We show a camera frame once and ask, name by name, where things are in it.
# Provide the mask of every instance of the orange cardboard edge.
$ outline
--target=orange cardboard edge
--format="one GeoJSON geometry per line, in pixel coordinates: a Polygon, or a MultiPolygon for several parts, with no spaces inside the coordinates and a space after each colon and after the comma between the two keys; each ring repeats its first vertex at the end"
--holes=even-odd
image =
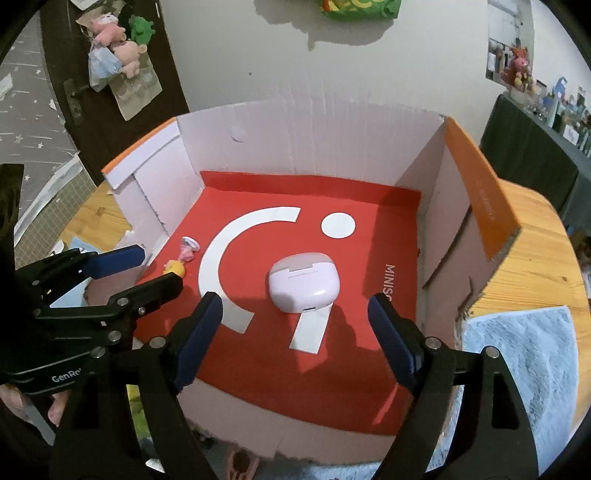
{"type": "Polygon", "coordinates": [[[486,259],[491,260],[515,238],[521,225],[484,154],[451,117],[446,119],[445,142],[468,193],[486,259]]]}
{"type": "Polygon", "coordinates": [[[172,124],[176,120],[177,120],[176,117],[169,118],[163,124],[157,126],[156,128],[154,128],[150,132],[146,133],[137,142],[133,143],[132,145],[130,145],[129,147],[127,147],[125,150],[123,150],[123,152],[121,152],[113,160],[111,160],[109,163],[107,163],[107,165],[104,166],[104,168],[101,170],[101,172],[103,173],[103,175],[106,175],[110,171],[112,171],[119,163],[121,163],[121,161],[125,157],[127,157],[131,152],[133,152],[133,150],[135,150],[136,148],[138,148],[142,143],[144,143],[144,142],[146,142],[146,140],[152,138],[155,134],[157,134],[161,130],[164,130],[167,126],[169,126],[170,124],[172,124]]]}

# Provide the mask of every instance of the person's hand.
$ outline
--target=person's hand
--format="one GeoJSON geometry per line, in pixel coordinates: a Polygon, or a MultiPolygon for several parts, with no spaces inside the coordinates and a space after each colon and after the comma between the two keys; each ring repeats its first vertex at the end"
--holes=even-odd
{"type": "MultiPolygon", "coordinates": [[[[64,413],[69,396],[69,390],[52,395],[53,404],[47,412],[47,417],[56,426],[60,424],[61,416],[64,413]]],[[[17,387],[10,384],[0,385],[0,399],[17,417],[29,421],[29,417],[25,411],[25,398],[17,387]]]]}

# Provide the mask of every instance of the plush toy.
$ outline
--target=plush toy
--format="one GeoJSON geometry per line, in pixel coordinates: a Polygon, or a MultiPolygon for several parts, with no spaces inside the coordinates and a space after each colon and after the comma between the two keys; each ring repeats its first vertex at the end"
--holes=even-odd
{"type": "Polygon", "coordinates": [[[121,73],[124,73],[129,79],[135,77],[139,73],[139,56],[147,51],[148,47],[146,45],[138,45],[134,41],[126,41],[113,47],[115,57],[117,57],[123,65],[121,73]]]}
{"type": "Polygon", "coordinates": [[[154,22],[149,22],[144,17],[132,17],[129,19],[129,26],[131,27],[131,40],[138,45],[147,45],[150,43],[152,35],[156,30],[152,28],[154,22]]]}
{"type": "Polygon", "coordinates": [[[114,41],[125,41],[126,39],[125,29],[118,26],[117,23],[110,23],[95,37],[95,43],[108,47],[114,41]]]}
{"type": "Polygon", "coordinates": [[[93,18],[90,20],[90,31],[93,35],[98,35],[102,32],[106,27],[111,24],[117,25],[119,20],[113,14],[104,14],[99,17],[93,18]]]}
{"type": "Polygon", "coordinates": [[[509,66],[502,71],[501,79],[509,85],[514,85],[517,74],[527,71],[528,60],[523,57],[514,57],[509,66]]]}

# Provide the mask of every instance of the white logo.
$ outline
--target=white logo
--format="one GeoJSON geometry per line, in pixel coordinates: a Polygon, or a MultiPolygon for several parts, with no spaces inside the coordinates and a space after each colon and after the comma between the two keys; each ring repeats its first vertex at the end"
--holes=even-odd
{"type": "Polygon", "coordinates": [[[64,380],[69,380],[71,378],[77,377],[80,374],[81,368],[78,370],[70,370],[69,372],[62,374],[62,375],[54,375],[51,379],[55,383],[63,382],[64,380]]]}
{"type": "Polygon", "coordinates": [[[383,294],[388,297],[389,301],[392,301],[392,292],[394,286],[394,265],[386,265],[386,271],[384,272],[384,288],[383,294]]]}

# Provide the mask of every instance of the red mat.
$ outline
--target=red mat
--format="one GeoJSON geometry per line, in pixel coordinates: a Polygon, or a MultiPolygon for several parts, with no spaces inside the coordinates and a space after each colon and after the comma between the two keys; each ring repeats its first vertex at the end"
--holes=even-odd
{"type": "Polygon", "coordinates": [[[140,320],[136,335],[144,342],[166,335],[177,319],[194,309],[200,298],[201,256],[230,221],[258,209],[300,207],[295,223],[255,226],[226,249],[220,282],[230,299],[255,315],[244,334],[220,327],[198,377],[295,419],[354,432],[396,434],[410,395],[396,385],[367,320],[367,304],[385,288],[385,275],[392,270],[387,265],[394,265],[392,302],[402,316],[415,318],[420,193],[328,177],[203,172],[203,178],[207,186],[200,199],[144,279],[160,275],[164,264],[178,256],[181,236],[192,236],[202,250],[187,264],[181,296],[140,320]],[[351,236],[334,239],[322,232],[322,220],[333,212],[355,219],[351,236]],[[299,315],[280,312],[267,293],[273,263],[301,252],[327,254],[341,281],[317,355],[289,348],[299,315]]]}

